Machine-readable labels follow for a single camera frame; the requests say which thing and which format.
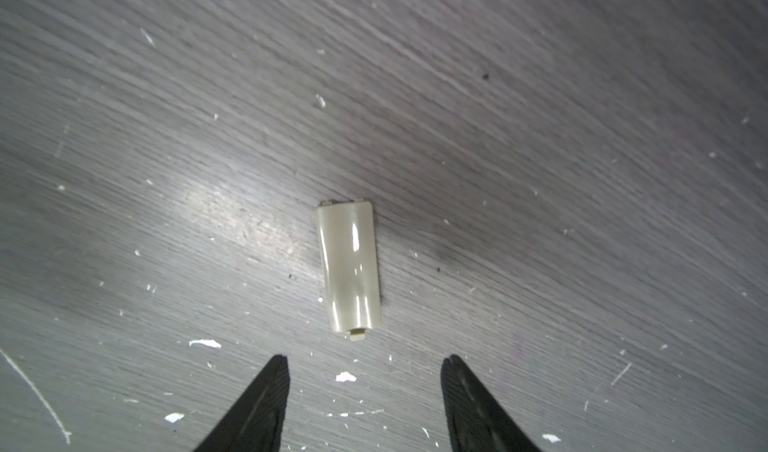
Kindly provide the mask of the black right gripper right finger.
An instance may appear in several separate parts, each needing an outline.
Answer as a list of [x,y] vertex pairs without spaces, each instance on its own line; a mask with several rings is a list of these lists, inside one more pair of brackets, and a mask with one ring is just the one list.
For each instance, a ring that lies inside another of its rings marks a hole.
[[440,375],[453,452],[540,452],[458,355],[444,359]]

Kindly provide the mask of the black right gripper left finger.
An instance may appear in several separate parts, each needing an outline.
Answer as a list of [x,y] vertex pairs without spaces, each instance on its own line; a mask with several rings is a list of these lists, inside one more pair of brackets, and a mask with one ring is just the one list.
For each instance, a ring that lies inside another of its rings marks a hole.
[[288,358],[274,355],[194,452],[277,452],[290,391]]

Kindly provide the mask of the beige battery cover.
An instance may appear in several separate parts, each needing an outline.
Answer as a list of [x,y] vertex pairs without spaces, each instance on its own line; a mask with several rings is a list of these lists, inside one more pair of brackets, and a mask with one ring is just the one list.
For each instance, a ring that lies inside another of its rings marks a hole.
[[327,201],[316,218],[331,330],[361,341],[382,321],[373,205]]

